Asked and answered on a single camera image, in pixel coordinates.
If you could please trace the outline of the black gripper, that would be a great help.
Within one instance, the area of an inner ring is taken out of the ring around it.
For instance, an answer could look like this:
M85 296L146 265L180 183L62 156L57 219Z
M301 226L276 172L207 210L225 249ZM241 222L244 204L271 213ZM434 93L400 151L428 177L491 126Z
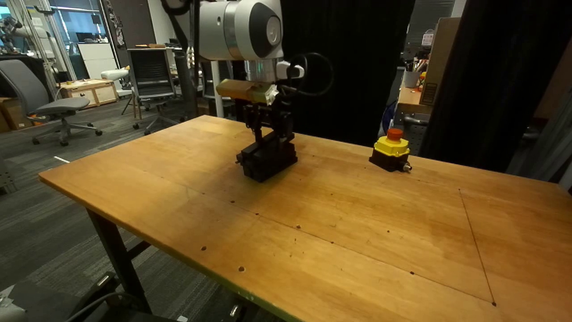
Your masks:
M242 109L244 126L253 133L257 143L262 143L266 136L262 127L269 127L278 140L293 140L293 115L289 104L275 101L266 104L246 104Z

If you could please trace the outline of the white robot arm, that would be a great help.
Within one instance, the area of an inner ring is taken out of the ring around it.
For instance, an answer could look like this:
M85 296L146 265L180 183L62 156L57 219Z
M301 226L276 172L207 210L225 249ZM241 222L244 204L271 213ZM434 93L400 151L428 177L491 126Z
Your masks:
M194 11L192 40L198 56L209 61L246 61L250 84L260 90L251 102L275 102L276 81L285 81L289 68L282 52L280 0L160 0L160 6L169 18Z

